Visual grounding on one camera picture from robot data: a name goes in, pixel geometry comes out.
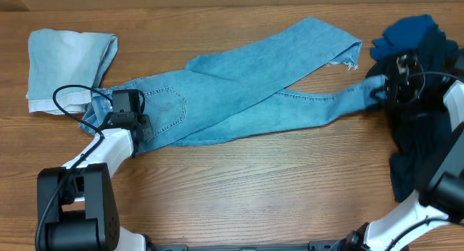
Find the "blue denim jeans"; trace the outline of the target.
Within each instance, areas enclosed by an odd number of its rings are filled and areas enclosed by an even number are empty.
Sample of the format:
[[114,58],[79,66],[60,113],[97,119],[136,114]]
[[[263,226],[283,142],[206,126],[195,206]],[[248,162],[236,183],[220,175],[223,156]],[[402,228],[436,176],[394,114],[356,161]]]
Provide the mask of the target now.
[[384,87],[383,75],[334,94],[291,90],[327,64],[357,67],[361,46],[360,39],[308,17],[253,44],[195,57],[182,70],[128,81],[124,89],[144,93],[154,133],[141,151],[324,126],[373,107],[370,94]]

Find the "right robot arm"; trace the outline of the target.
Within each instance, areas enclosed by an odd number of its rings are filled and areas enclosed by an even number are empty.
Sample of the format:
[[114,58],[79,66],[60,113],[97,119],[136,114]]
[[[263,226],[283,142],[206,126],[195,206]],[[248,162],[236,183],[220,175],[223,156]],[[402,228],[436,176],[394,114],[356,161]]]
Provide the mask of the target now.
[[385,81],[369,97],[386,110],[399,148],[390,171],[400,204],[331,250],[407,250],[432,229],[463,221],[463,77],[427,70],[414,51],[374,68]]

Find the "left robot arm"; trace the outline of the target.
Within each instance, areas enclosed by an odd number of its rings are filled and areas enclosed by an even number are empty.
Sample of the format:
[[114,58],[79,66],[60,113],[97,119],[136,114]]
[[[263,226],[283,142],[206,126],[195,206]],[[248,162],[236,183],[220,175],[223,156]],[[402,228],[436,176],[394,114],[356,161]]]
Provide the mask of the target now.
[[146,99],[137,89],[114,91],[112,106],[94,140],[74,159],[45,168],[37,177],[35,248],[68,250],[153,250],[145,234],[120,226],[111,178],[141,144],[152,139]]

